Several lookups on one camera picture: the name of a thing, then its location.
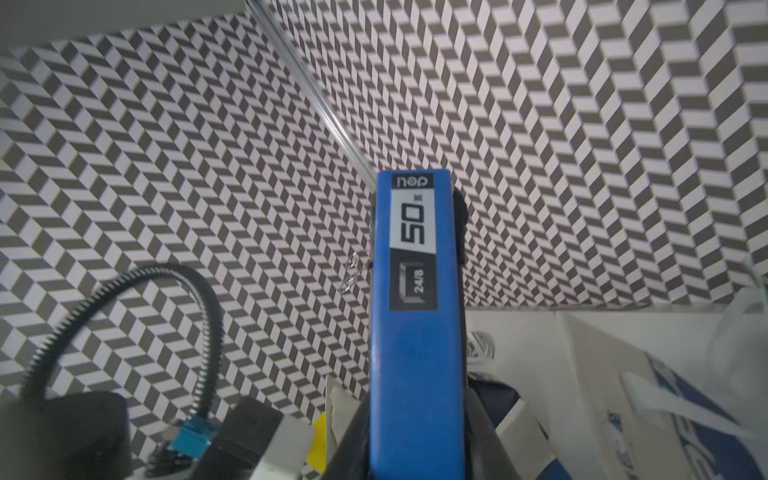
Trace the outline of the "blue black stapler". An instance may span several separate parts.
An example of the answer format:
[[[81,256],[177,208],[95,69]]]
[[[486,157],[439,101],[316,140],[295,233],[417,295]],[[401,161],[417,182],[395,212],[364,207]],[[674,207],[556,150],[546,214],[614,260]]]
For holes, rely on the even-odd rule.
[[[371,475],[462,479],[464,327],[449,172],[380,172],[373,230]]]

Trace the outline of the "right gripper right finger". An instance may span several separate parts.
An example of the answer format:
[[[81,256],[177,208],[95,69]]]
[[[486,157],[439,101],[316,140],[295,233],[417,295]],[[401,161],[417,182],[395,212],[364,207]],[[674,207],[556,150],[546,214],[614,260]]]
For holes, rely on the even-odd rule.
[[[476,392],[464,389],[467,479],[521,480]]]

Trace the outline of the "blue white bag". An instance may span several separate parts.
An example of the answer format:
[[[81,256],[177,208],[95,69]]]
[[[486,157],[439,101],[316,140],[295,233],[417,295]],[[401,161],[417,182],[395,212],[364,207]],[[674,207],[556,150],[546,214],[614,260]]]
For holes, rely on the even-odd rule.
[[[574,479],[763,479],[767,337],[690,309],[472,310],[473,372],[512,387]]]

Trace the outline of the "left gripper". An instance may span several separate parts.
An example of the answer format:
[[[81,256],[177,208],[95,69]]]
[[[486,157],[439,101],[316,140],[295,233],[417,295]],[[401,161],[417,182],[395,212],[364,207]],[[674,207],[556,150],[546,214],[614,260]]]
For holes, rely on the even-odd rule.
[[[1,406],[3,479],[126,479],[132,475],[127,402],[87,392]]]

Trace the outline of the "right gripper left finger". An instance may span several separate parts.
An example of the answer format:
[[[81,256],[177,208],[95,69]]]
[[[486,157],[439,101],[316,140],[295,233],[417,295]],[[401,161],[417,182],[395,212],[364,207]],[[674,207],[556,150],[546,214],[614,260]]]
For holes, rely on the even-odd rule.
[[[347,428],[340,446],[321,476],[322,480],[370,478],[370,400],[364,398]]]

